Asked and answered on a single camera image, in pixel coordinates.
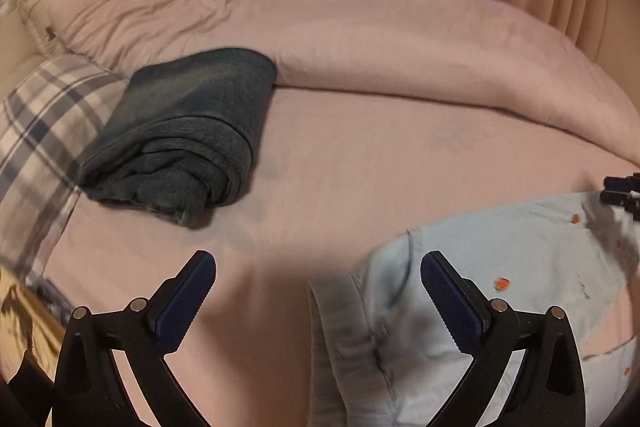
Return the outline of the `light blue strawberry pants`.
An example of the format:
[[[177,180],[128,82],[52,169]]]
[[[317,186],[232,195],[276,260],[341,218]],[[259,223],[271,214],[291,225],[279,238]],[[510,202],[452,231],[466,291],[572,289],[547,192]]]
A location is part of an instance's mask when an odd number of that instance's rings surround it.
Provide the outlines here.
[[[588,340],[639,269],[639,197],[605,191],[415,229],[312,281],[313,426],[612,426],[639,343]]]

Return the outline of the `yellow patterned cloth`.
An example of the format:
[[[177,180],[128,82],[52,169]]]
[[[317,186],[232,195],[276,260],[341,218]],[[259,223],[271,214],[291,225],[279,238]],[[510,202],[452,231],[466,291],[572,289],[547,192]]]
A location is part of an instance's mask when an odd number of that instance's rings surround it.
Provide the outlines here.
[[[29,352],[53,381],[65,329],[8,268],[0,274],[1,375],[11,379]]]

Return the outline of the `folded dark grey jeans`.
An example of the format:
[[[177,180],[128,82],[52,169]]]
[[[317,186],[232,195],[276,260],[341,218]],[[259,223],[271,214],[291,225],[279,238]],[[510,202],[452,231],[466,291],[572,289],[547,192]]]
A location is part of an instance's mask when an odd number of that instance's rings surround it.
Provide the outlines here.
[[[199,227],[246,193],[277,75],[244,48],[139,69],[85,151],[79,186],[96,202]]]

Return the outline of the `plaid blue white pillow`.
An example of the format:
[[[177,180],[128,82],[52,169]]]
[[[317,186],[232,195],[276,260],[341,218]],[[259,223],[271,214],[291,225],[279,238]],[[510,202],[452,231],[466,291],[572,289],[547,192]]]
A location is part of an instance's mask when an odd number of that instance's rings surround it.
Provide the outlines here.
[[[85,57],[43,62],[1,103],[1,263],[40,277],[80,195],[82,155],[128,79]]]

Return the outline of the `pink bed sheet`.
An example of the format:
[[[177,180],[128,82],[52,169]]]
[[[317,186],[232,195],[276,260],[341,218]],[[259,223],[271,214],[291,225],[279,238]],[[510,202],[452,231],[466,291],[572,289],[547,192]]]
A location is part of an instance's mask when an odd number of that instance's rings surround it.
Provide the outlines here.
[[[171,369],[214,426],[300,426],[309,280],[428,222],[590,191],[632,170],[574,135],[488,108],[280,89],[239,202],[194,231],[81,199],[44,274],[74,305],[115,311],[209,251],[216,284]]]

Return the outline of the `pink folded duvet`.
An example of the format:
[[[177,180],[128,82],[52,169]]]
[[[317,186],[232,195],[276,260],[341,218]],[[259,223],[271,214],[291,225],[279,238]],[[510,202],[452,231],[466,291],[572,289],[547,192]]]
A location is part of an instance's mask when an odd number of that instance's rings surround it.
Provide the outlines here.
[[[210,49],[276,63],[283,87],[504,109],[639,158],[639,114],[555,28],[496,0],[52,0],[73,52],[129,76]]]

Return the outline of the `beige pillow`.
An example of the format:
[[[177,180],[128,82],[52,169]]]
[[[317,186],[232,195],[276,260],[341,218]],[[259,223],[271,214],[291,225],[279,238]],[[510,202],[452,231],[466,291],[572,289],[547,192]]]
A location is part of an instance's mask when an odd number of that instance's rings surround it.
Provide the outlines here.
[[[46,57],[54,57],[65,51],[58,40],[50,19],[51,0],[16,0],[21,20],[39,52]]]

